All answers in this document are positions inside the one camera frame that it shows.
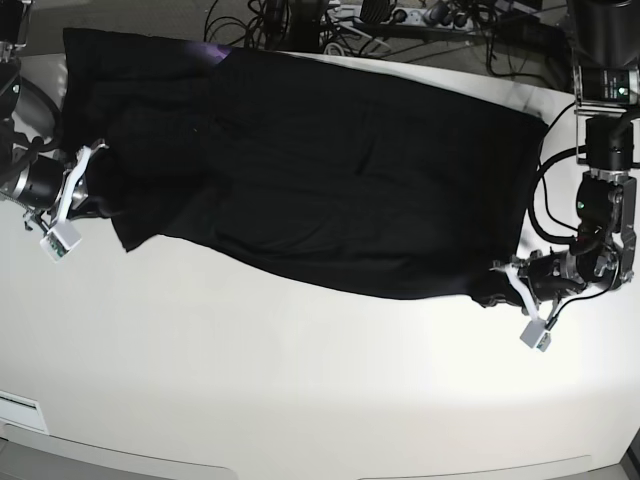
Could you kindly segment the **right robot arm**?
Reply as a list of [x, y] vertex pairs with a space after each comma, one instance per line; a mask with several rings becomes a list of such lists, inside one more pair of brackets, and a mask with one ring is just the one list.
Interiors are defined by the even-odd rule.
[[72, 156], [60, 151], [60, 107], [22, 74], [32, 1], [1, 3], [1, 200], [23, 210], [25, 229], [53, 235], [82, 218], [112, 218], [117, 200], [88, 181], [108, 149], [102, 138]]

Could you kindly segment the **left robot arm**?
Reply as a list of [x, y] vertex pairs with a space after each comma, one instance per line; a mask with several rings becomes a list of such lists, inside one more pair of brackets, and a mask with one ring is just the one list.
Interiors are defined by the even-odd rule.
[[632, 280], [637, 244], [634, 215], [639, 164], [634, 159], [634, 124], [639, 119], [639, 4], [636, 1], [570, 1], [572, 86], [576, 116], [585, 120], [585, 142], [541, 163], [530, 189], [570, 157], [585, 166], [577, 190], [579, 224], [571, 236], [541, 226], [530, 204], [533, 230], [553, 245], [526, 259], [497, 264], [472, 299], [484, 307], [506, 303], [536, 317], [550, 301], [550, 328], [572, 302], [613, 292]]

